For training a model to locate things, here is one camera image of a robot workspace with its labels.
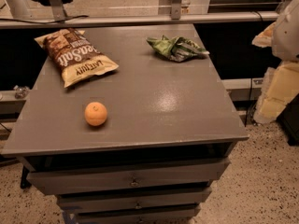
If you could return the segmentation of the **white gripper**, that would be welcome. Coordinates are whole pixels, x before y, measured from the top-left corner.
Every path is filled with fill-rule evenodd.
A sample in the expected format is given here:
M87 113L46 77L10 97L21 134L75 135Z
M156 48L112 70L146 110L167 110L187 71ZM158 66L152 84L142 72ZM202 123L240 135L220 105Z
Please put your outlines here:
M258 98L253 119L270 123L277 119L299 94L299 0L291 0L272 22L256 35L252 45L272 46L274 56L282 61L278 68L269 67L263 77L262 94Z

